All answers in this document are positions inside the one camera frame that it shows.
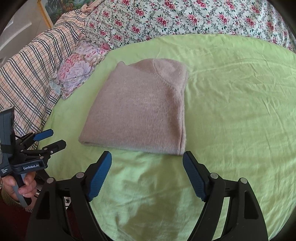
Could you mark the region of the person's left hand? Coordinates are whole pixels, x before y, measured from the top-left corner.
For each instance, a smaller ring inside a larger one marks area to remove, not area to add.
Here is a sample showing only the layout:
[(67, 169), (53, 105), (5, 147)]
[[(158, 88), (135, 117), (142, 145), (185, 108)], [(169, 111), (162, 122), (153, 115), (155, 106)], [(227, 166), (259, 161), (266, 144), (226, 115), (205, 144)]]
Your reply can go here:
[[(37, 182), (35, 180), (36, 172), (27, 173), (24, 178), (24, 184), (18, 189), (18, 192), (26, 198), (32, 198), (36, 192)], [(13, 190), (13, 187), (16, 185), (16, 180), (13, 176), (6, 176), (3, 178), (3, 188), (6, 193), (14, 200), (18, 201), (18, 198)]]

